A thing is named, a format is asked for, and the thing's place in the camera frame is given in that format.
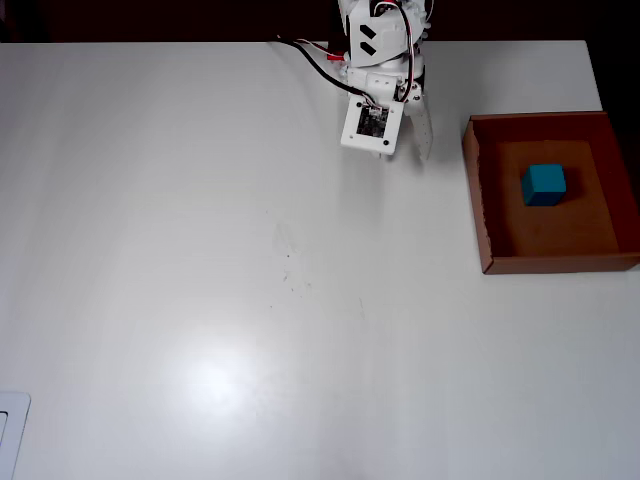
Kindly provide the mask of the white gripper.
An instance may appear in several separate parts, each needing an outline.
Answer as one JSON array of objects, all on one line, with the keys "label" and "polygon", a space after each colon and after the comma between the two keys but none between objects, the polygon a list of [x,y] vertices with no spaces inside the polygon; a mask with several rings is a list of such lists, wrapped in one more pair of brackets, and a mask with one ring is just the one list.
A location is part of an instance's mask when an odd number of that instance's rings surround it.
[{"label": "white gripper", "polygon": [[[346,66],[346,84],[364,91],[378,104],[405,99],[404,114],[410,119],[414,139],[422,161],[427,161],[432,148],[432,122],[426,100],[425,68],[423,63],[413,66],[413,80],[409,83],[408,64],[398,69],[381,65],[355,68]],[[393,154],[374,152],[374,158],[392,160]]]}]

